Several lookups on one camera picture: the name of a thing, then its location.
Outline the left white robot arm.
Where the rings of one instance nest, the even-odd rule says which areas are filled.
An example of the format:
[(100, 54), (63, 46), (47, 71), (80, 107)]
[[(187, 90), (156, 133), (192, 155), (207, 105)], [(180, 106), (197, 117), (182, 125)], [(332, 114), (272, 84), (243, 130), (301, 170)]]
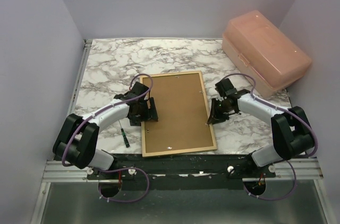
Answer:
[(129, 102), (115, 98), (87, 115), (68, 115), (54, 143), (53, 154), (61, 158), (65, 166), (96, 168), (105, 178), (114, 178), (118, 166), (113, 155), (97, 149), (98, 135), (125, 118), (130, 120), (131, 126), (140, 126), (149, 120), (158, 121), (154, 98), (141, 97)]

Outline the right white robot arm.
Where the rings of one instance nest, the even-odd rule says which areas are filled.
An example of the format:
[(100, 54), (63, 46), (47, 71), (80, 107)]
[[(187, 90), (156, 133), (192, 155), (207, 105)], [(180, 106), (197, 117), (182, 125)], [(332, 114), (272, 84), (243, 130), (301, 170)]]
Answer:
[(316, 149), (316, 136), (302, 108), (276, 106), (259, 98), (252, 90), (237, 90), (226, 77), (216, 83), (215, 89), (219, 97), (211, 101), (207, 124), (223, 123), (232, 115), (246, 113), (270, 125), (272, 132), (271, 144), (247, 155), (238, 167), (229, 167), (229, 173), (257, 177), (268, 164), (290, 160)]

